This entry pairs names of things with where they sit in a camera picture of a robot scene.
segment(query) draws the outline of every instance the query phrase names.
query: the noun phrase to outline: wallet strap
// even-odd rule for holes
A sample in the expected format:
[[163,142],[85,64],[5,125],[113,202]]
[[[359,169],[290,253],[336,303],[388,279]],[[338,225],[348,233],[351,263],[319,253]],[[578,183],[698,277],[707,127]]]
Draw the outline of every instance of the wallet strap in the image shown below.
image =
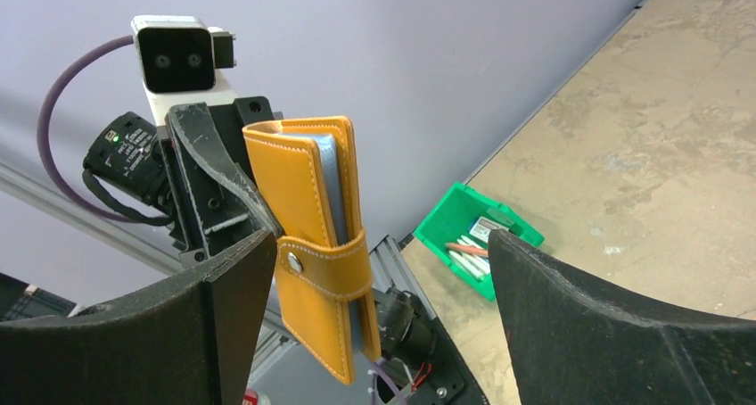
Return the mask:
[[340,302],[364,295],[373,285],[365,230],[338,247],[323,247],[297,237],[278,239],[278,263],[282,269]]

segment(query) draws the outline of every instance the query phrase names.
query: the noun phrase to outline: yellow leather wallet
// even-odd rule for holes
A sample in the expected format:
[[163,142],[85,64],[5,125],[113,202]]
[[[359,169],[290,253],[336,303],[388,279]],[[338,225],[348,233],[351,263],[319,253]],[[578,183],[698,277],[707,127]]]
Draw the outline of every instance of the yellow leather wallet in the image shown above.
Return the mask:
[[[353,343],[381,357],[373,274],[359,209],[354,132],[346,117],[275,120],[243,130],[260,193],[285,233],[275,284],[283,323],[344,384],[355,378]],[[339,244],[315,138],[335,143],[346,243]],[[350,312],[350,306],[357,312]],[[353,338],[352,326],[359,338]]]

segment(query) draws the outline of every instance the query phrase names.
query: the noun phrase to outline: beige tabletop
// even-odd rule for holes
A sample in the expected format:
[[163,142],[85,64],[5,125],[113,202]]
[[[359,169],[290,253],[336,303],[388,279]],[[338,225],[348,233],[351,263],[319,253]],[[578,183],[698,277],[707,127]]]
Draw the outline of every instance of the beige tabletop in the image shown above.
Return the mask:
[[[650,0],[470,185],[560,260],[756,318],[756,0]],[[519,403],[496,304],[403,254],[491,403]]]

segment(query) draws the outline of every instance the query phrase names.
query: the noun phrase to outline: snap button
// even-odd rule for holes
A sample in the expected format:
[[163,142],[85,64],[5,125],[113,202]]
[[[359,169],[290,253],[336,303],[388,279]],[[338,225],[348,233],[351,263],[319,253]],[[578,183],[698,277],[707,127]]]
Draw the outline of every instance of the snap button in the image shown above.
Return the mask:
[[300,262],[300,259],[297,258],[297,255],[289,252],[289,255],[286,257],[289,260],[289,266],[292,267],[292,269],[298,273],[302,272],[302,263]]

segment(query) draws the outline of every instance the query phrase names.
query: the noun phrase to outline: green bin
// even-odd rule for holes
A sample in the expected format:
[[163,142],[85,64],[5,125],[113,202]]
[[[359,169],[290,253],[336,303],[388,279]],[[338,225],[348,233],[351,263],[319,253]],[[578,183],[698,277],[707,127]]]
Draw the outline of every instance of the green bin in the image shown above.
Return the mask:
[[[446,243],[456,243],[461,235],[468,235],[470,227],[479,217],[485,217],[508,227],[512,234],[533,247],[539,247],[544,237],[522,220],[509,206],[495,202],[467,185],[455,183],[436,204],[420,226],[415,237],[436,254],[458,277],[478,291],[489,301],[494,301],[494,286],[491,275],[476,279],[459,267],[447,253]],[[488,249],[488,244],[473,237],[478,244]]]

